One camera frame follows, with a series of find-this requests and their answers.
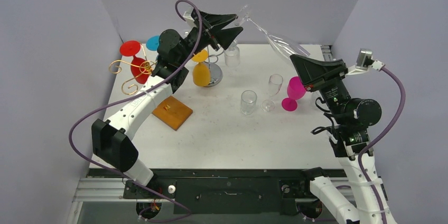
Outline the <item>clear wine glass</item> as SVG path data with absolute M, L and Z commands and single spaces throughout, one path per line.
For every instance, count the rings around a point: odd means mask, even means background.
M 262 28 L 253 20 L 252 15 L 252 8 L 250 7 L 250 5 L 246 4 L 239 10 L 237 19 L 234 21 L 234 25 L 242 26 L 245 23 L 250 23 L 251 25 L 253 25 L 255 29 L 257 29 L 264 35 L 265 39 L 274 50 L 274 52 L 290 66 L 293 65 L 290 58 L 291 55 L 295 54 L 303 57 L 310 57 L 311 54 L 309 53 L 309 51 L 297 42 L 284 35 L 271 33 Z
M 241 94 L 240 110 L 244 115 L 250 115 L 256 108 L 257 94 L 252 90 L 245 90 Z
M 272 74 L 268 81 L 268 99 L 264 100 L 261 108 L 265 112 L 270 112 L 275 109 L 273 98 L 279 93 L 283 84 L 283 77 L 280 74 Z

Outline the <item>red wine glass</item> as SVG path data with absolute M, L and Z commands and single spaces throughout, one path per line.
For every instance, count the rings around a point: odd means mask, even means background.
M 131 40 L 124 42 L 119 48 L 119 52 L 122 56 L 133 58 L 130 63 L 131 73 L 138 83 L 144 84 L 151 74 L 151 64 L 147 60 L 137 57 L 141 49 L 142 45 L 138 41 Z

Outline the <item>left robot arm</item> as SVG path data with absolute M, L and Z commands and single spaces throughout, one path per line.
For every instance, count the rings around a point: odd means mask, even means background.
M 154 173 L 139 158 L 132 143 L 136 132 L 157 106 L 183 84 L 188 69 L 181 65 L 191 55 L 211 46 L 227 49 L 243 31 L 241 26 L 227 27 L 237 14 L 211 14 L 192 10 L 186 18 L 192 27 L 187 36 L 174 29 L 163 31 L 158 39 L 155 69 L 136 99 L 128 101 L 105 121 L 96 120 L 91 127 L 93 153 L 131 180 L 138 182 L 137 191 L 146 198 L 157 192 Z

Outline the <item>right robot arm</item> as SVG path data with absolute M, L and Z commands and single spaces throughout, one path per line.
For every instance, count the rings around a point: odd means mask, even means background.
M 368 128 L 381 119 L 381 106 L 373 99 L 351 97 L 343 83 L 349 75 L 370 69 L 382 71 L 384 64 L 373 59 L 369 50 L 361 50 L 351 67 L 343 60 L 319 61 L 298 54 L 292 54 L 290 59 L 305 90 L 320 93 L 315 104 L 326 105 L 323 114 L 331 124 L 315 128 L 312 134 L 327 133 L 334 156 L 348 179 L 354 203 L 350 203 L 320 167 L 303 171 L 304 178 L 298 181 L 299 191 L 316 197 L 338 223 L 394 223 L 375 167 L 372 149 L 375 141 L 368 135 Z

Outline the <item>pink wine glass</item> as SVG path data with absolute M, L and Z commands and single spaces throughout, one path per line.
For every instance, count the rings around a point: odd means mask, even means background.
M 298 108 L 297 101 L 304 97 L 306 93 L 301 79 L 298 76 L 292 77 L 288 82 L 286 91 L 287 97 L 281 102 L 282 108 L 285 111 L 295 111 Z

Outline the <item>clear ribbed glass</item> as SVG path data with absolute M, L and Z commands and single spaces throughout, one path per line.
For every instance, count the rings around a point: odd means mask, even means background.
M 225 64 L 228 67 L 237 67 L 240 64 L 240 49 L 236 40 L 225 50 Z

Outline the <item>yellow wine glass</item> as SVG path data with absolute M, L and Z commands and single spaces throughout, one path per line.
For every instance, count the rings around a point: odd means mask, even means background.
M 193 68 L 193 83 L 199 87 L 205 87 L 210 83 L 211 73 L 205 61 L 208 59 L 209 53 L 203 49 L 192 57 L 192 61 L 196 63 Z

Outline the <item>blue wine glass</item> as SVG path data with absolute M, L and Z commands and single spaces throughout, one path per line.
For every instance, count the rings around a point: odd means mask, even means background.
M 146 48 L 150 51 L 157 51 L 158 47 L 159 47 L 159 35 L 155 35 L 150 37 L 147 41 L 146 41 Z

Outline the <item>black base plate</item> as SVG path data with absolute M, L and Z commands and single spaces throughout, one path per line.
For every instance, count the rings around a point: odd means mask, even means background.
M 307 172 L 248 169 L 155 169 L 150 188 L 178 201 L 174 214 L 259 214 L 276 212 L 316 218 L 323 203 L 313 196 Z

